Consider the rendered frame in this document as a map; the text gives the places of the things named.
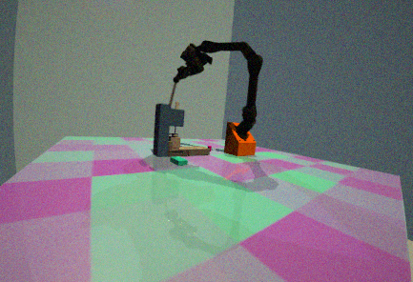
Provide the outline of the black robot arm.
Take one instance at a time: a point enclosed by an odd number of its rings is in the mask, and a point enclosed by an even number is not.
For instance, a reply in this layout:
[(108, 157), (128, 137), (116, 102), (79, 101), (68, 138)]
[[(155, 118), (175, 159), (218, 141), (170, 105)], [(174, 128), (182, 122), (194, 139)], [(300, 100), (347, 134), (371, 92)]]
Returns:
[[(186, 50), (180, 55), (180, 57), (187, 63), (195, 60), (196, 57), (200, 58), (203, 62), (203, 66), (208, 62), (212, 65), (213, 57), (210, 57), (205, 52), (219, 52), (227, 50), (240, 50), (243, 57), (247, 60), (247, 67), (249, 70), (249, 86), (247, 94), (247, 104), (243, 108), (243, 121), (235, 126), (239, 135), (248, 136), (247, 132), (256, 123), (257, 108), (256, 98), (258, 90), (258, 74), (262, 67), (262, 57), (256, 54), (248, 43), (245, 42), (228, 42), (217, 43), (204, 40), (201, 45), (190, 44)], [(186, 63), (186, 64), (187, 64)]]

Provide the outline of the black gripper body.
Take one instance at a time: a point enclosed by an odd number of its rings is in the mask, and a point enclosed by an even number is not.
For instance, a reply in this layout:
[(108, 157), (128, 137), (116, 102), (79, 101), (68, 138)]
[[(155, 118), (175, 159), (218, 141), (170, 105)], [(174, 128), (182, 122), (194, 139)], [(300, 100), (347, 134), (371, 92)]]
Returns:
[[(197, 68), (197, 70), (198, 70), (199, 73), (202, 73), (202, 72), (204, 71), (203, 62), (201, 61), (200, 58), (196, 57), (196, 59), (193, 60), (193, 61), (191, 61), (191, 62), (194, 62), (194, 64), (195, 64), (195, 66), (196, 66), (196, 68)], [(190, 63), (191, 63), (191, 62), (190, 62)], [(187, 64), (186, 64), (186, 65), (187, 65), (186, 68), (185, 68), (185, 66), (179, 67), (179, 68), (182, 70), (183, 73), (185, 73), (186, 70), (189, 68), (190, 63), (187, 63)]]

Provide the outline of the green rectangular block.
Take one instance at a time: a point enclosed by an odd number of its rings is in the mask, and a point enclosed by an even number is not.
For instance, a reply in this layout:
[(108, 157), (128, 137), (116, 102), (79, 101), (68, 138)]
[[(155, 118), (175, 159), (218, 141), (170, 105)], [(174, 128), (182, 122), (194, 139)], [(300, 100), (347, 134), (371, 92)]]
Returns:
[(179, 156), (177, 157), (170, 157), (170, 161), (178, 166), (182, 166), (182, 165), (187, 165), (188, 164), (188, 160), (181, 158)]

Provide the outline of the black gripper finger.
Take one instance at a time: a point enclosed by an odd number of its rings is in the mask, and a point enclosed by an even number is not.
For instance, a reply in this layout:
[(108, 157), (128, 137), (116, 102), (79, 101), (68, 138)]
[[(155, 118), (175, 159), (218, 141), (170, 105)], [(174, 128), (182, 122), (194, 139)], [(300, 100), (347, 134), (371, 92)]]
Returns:
[(179, 69), (177, 69), (177, 71), (178, 71), (178, 74), (177, 74), (177, 76), (176, 77), (178, 77), (179, 79), (183, 79), (183, 78), (186, 78), (186, 77), (182, 77), (182, 75), (184, 74), (183, 72), (182, 72), (182, 70), (179, 68)]
[(194, 75), (194, 74), (199, 74), (194, 62), (190, 63), (189, 68), (186, 70), (186, 72), (182, 75), (182, 77), (186, 77), (189, 75)]

